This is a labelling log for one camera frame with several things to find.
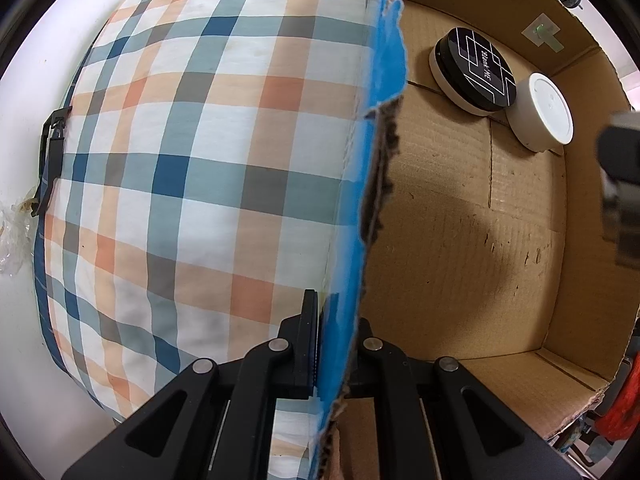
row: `black strap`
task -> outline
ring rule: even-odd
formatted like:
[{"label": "black strap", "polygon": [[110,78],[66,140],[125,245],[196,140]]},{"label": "black strap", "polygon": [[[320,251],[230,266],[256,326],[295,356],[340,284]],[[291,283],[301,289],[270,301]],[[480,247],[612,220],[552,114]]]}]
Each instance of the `black strap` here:
[{"label": "black strap", "polygon": [[71,106],[54,111],[42,125],[38,189],[31,205],[31,216],[44,214],[49,206],[53,183],[62,175],[62,155],[65,147],[66,118]]}]

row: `triangular cutout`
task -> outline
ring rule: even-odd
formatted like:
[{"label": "triangular cutout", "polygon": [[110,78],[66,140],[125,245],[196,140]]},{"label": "triangular cutout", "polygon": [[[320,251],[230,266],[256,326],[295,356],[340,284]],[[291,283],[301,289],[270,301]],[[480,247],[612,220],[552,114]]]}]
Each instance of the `triangular cutout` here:
[{"label": "triangular cutout", "polygon": [[169,440],[175,421],[187,399],[187,392],[175,392],[164,404],[159,406],[138,427],[125,438],[125,443],[154,458],[162,455],[164,446]]},{"label": "triangular cutout", "polygon": [[523,437],[511,429],[475,391],[467,388],[462,396],[488,456],[496,456],[524,442]]}]

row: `checkered cloth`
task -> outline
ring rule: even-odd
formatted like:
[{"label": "checkered cloth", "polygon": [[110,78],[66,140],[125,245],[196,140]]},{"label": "checkered cloth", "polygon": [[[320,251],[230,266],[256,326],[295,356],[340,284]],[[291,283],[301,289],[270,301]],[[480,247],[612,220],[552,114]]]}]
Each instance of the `checkered cloth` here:
[{"label": "checkered cloth", "polygon": [[[325,288],[371,6],[125,0],[98,35],[34,262],[54,361],[114,418]],[[302,478],[314,416],[278,407],[270,473]]]}]

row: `green tape piece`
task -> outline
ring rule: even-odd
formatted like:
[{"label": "green tape piece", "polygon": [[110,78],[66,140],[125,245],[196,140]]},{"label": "green tape piece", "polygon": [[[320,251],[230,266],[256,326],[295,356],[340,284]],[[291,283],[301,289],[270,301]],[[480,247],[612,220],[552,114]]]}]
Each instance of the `green tape piece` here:
[{"label": "green tape piece", "polygon": [[544,25],[540,24],[536,27],[536,34],[542,41],[548,44],[548,46],[550,46],[551,50],[553,50],[554,52],[560,52],[562,49],[564,49],[564,45],[556,40],[556,37],[553,34],[549,33]]}]

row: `cardboard box wall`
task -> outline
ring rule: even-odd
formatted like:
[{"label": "cardboard box wall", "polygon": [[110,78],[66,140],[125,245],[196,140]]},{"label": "cardboard box wall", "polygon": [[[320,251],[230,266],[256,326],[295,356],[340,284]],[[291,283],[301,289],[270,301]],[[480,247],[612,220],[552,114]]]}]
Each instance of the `cardboard box wall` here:
[{"label": "cardboard box wall", "polygon": [[[629,104],[606,55],[558,0],[405,4],[401,155],[361,314],[408,355],[462,360],[546,438],[601,396],[638,313],[640,276],[616,266],[602,240],[594,157],[599,131]],[[560,27],[560,52],[521,33],[543,12]],[[574,120],[564,156],[533,154],[504,114],[478,118],[442,95],[428,55],[460,25],[495,41],[516,80],[542,72],[558,85]],[[357,450],[345,455],[357,462]]]}]

